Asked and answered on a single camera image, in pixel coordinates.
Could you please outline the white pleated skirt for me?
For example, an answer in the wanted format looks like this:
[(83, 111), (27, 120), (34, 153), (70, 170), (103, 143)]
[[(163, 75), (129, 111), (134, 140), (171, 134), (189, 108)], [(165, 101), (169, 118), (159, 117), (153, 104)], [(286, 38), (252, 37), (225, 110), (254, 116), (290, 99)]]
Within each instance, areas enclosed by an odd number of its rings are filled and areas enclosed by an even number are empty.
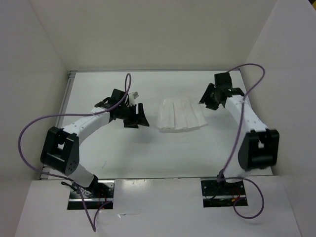
[(206, 125), (208, 122), (194, 98), (165, 98), (159, 107), (157, 128), (162, 132), (184, 132)]

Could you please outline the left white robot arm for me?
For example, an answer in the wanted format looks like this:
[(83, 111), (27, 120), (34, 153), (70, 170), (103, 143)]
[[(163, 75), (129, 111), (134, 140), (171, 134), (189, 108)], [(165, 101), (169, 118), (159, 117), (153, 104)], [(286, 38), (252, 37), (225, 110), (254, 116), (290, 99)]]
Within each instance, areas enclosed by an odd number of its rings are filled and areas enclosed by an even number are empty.
[(137, 95), (114, 89), (110, 97), (94, 106), (90, 116), (62, 128), (50, 128), (41, 153), (41, 162), (70, 178), (79, 186), (77, 189), (89, 198), (106, 194), (108, 187), (99, 183), (97, 176), (79, 163), (79, 147), (86, 138), (113, 120), (122, 120), (125, 128), (148, 127), (143, 104), (135, 104), (135, 98)]

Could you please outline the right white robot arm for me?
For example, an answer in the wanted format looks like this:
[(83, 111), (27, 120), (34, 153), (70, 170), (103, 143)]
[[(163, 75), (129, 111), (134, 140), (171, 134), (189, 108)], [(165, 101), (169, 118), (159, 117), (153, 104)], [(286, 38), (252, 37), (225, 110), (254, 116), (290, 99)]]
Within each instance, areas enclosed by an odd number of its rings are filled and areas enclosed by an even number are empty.
[(252, 110), (246, 95), (233, 87), (230, 73), (218, 73), (210, 83), (201, 104), (217, 110), (223, 106), (238, 124), (237, 136), (232, 151), (216, 182), (218, 192), (228, 194), (234, 182), (246, 178), (253, 170), (264, 170), (277, 163), (279, 132), (269, 129)]

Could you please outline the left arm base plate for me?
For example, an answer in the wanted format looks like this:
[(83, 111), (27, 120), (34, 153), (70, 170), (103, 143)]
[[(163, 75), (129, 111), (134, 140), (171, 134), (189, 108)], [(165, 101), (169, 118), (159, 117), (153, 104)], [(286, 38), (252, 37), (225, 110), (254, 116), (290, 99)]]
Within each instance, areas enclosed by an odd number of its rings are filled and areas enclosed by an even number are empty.
[[(97, 210), (99, 207), (102, 209), (113, 209), (113, 198), (115, 190), (115, 180), (99, 180), (98, 183), (102, 186), (102, 190), (96, 194), (87, 192), (81, 189), (86, 207), (88, 210)], [(65, 181), (61, 185), (70, 188), (68, 210), (84, 210), (80, 194), (74, 184), (68, 184)]]

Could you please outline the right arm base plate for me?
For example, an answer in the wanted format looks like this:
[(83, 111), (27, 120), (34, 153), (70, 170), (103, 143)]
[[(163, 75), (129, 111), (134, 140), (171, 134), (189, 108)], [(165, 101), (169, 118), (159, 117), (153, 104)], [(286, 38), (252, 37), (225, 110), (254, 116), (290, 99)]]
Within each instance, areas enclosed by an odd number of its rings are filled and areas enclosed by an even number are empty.
[(203, 207), (248, 206), (242, 181), (236, 183), (218, 183), (216, 179), (201, 179)]

